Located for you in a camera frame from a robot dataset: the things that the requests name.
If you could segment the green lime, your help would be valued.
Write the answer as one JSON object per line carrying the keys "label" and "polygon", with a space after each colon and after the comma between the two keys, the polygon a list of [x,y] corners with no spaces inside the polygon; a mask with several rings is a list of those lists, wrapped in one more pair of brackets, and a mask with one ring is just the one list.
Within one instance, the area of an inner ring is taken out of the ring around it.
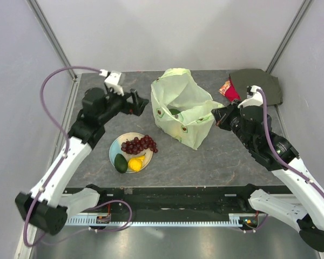
{"label": "green lime", "polygon": [[172,115],[177,115],[180,113],[180,111],[176,108],[171,108],[169,109],[169,112],[172,114]]}

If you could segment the light green plastic bag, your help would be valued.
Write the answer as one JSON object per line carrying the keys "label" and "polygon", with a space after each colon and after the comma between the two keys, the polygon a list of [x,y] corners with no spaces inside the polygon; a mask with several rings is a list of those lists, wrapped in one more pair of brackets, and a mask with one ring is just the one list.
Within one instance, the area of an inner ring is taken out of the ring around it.
{"label": "light green plastic bag", "polygon": [[[194,150],[214,124],[211,110],[224,107],[183,68],[168,69],[151,84],[151,104],[157,127]],[[171,108],[180,113],[172,115]]]}

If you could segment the red grape bunch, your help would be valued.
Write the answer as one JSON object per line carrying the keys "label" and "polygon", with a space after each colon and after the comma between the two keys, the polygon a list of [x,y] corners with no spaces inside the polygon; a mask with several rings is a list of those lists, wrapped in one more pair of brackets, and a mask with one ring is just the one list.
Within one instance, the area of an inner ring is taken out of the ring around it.
{"label": "red grape bunch", "polygon": [[127,154],[137,155],[143,151],[150,150],[157,153],[157,143],[149,135],[127,139],[121,144],[121,150]]}

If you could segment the yellow fruit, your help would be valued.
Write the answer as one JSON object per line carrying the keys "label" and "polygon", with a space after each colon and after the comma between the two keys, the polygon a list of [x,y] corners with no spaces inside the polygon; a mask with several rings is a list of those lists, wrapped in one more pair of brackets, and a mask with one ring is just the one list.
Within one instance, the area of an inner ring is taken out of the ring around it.
{"label": "yellow fruit", "polygon": [[146,165],[145,158],[146,158],[146,155],[131,158],[127,163],[128,171],[129,172],[139,172],[140,170],[142,170]]}

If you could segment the dark green avocado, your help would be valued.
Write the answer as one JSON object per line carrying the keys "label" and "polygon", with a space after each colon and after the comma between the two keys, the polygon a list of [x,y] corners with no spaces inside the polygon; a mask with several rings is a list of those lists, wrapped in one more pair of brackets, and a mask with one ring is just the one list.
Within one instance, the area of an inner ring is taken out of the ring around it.
{"label": "dark green avocado", "polygon": [[114,159],[114,167],[117,172],[124,174],[128,169],[128,162],[122,154],[117,154]]}

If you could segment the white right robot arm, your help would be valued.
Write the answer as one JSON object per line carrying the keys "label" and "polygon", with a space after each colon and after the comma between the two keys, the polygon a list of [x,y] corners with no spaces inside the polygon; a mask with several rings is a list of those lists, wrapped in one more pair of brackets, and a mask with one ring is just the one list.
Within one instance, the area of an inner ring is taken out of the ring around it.
{"label": "white right robot arm", "polygon": [[282,221],[295,229],[311,248],[324,252],[324,190],[292,144],[272,131],[266,106],[233,102],[211,113],[216,125],[233,132],[252,158],[280,179],[300,202],[295,206],[247,184],[236,200],[237,208],[245,213],[258,210]]}

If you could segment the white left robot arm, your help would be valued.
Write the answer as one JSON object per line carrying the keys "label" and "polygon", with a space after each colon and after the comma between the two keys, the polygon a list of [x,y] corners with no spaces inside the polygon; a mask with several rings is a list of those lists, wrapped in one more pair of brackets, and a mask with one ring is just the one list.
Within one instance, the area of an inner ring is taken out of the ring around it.
{"label": "white left robot arm", "polygon": [[66,142],[42,179],[27,193],[20,192],[15,204],[28,225],[50,235],[58,234],[66,221],[87,209],[103,212],[108,200],[98,187],[62,197],[79,165],[105,134],[104,125],[119,113],[140,116],[149,101],[137,91],[116,93],[111,88],[91,88],[82,99],[82,109],[66,135]]}

